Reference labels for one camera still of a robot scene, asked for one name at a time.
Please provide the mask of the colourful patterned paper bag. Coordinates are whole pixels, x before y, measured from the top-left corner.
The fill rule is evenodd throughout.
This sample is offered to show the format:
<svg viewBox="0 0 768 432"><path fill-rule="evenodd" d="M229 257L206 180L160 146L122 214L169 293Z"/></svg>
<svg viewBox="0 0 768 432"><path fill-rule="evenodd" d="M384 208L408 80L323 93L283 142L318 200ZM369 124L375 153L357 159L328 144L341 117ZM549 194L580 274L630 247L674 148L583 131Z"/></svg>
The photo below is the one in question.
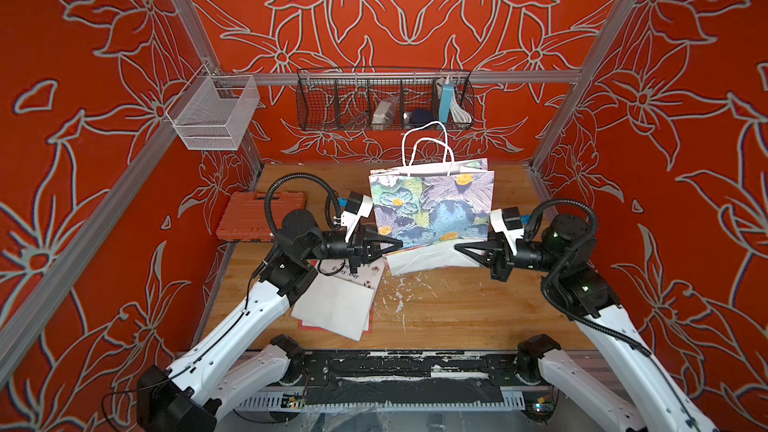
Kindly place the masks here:
<svg viewBox="0 0 768 432"><path fill-rule="evenodd" d="M392 274L475 267L454 245L488 238L495 184L488 159L458 160L436 121L404 133L401 159L369 175L378 231L403 242L386 255Z"/></svg>

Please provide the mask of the white happy day paper bag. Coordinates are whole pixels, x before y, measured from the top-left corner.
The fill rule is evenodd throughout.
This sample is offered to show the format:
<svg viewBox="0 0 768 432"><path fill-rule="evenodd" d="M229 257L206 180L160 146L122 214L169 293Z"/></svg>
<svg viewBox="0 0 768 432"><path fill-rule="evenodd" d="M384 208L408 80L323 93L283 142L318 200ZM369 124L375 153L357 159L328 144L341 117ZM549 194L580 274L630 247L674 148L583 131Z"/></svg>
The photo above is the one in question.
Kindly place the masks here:
<svg viewBox="0 0 768 432"><path fill-rule="evenodd" d="M296 301L291 316L303 326L359 341L369 329L378 286L389 270L385 258L352 270L348 260L317 261L318 276Z"/></svg>

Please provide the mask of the red RICH paper bag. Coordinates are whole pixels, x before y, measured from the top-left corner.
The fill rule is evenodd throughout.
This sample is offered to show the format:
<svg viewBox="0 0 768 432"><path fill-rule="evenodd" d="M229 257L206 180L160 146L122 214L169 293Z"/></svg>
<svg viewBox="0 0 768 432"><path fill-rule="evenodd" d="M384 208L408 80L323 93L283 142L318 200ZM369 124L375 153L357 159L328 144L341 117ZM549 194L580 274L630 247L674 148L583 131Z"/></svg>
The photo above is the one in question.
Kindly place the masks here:
<svg viewBox="0 0 768 432"><path fill-rule="evenodd" d="M354 326L351 322L331 322L329 326L323 326L323 325L315 325L307 321L299 321L298 322L298 328L303 330L314 330L314 331L328 331L335 333L337 335L341 335L346 338L350 338L352 340L359 340L359 337L365 334L369 334L372 329L372 313L373 309L370 309L369 313L366 315L365 320L362 322L362 326Z"/></svg>

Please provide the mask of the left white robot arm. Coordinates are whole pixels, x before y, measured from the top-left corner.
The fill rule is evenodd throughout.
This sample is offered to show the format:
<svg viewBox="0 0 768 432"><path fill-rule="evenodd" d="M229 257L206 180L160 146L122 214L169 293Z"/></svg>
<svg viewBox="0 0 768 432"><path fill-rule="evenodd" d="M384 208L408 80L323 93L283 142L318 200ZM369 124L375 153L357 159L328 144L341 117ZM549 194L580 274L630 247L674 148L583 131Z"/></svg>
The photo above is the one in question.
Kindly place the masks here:
<svg viewBox="0 0 768 432"><path fill-rule="evenodd" d="M275 222L273 197L294 180L311 181L326 191L328 230L306 209L292 210ZM334 189L313 174L290 173L277 179L264 197L273 245L252 273L243 300L168 367L153 365L143 372L136 387L138 426L145 431L212 431L245 399L281 380L303 352L290 337L279 335L257 355L240 358L286 312L360 339L370 319L374 289L319 267L331 260L356 272L402 248L401 240L364 224L373 209L372 198L357 192L341 202Z"/></svg>

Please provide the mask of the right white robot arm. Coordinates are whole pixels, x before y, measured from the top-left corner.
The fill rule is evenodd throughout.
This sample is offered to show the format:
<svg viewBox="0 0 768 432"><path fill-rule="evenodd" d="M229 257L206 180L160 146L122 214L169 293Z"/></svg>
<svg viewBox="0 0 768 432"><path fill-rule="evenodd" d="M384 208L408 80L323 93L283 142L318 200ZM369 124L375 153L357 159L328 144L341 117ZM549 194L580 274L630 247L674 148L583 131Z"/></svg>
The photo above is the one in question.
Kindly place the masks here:
<svg viewBox="0 0 768 432"><path fill-rule="evenodd" d="M546 334L519 343L514 370L528 385L546 383L564 393L610 431L714 431L716 425L673 381L634 327L608 282L591 266L598 216L573 199L539 204L527 221L515 208L490 215L485 241L455 250L505 282L515 269L542 273L546 302L589 338L628 394L622 399L583 371Z"/></svg>

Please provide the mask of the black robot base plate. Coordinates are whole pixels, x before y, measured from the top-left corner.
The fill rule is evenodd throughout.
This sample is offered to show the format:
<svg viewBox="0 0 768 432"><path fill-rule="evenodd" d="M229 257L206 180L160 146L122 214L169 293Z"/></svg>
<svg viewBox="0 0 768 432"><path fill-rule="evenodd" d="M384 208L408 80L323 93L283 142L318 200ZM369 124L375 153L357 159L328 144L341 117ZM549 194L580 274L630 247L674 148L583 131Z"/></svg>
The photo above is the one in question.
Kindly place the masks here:
<svg viewBox="0 0 768 432"><path fill-rule="evenodd" d="M515 372L516 354L487 350L310 350L294 358L284 382L310 404L343 402L459 402L525 399L546 393Z"/></svg>

